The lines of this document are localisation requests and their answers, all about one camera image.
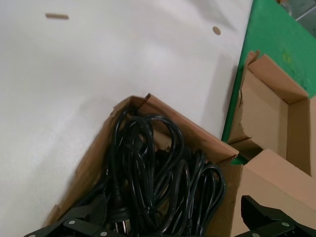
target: white table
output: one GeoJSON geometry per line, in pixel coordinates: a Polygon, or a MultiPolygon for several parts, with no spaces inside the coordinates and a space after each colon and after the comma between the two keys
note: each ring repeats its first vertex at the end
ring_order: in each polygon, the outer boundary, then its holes
{"type": "Polygon", "coordinates": [[[40,228],[127,96],[150,92],[220,138],[251,4],[1,1],[1,236],[40,228]]]}

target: black power cord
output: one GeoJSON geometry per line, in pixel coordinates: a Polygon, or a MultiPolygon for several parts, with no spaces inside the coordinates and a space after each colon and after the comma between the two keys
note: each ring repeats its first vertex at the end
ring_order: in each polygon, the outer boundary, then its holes
{"type": "Polygon", "coordinates": [[[193,152],[185,146],[171,120],[141,116],[127,108],[114,126],[106,158],[107,169],[88,195],[105,193],[104,225],[112,223],[116,231],[133,237],[205,234],[223,201],[225,180],[218,166],[206,163],[203,151],[193,152]],[[168,129],[171,145],[167,151],[156,150],[153,123],[168,129]]]}

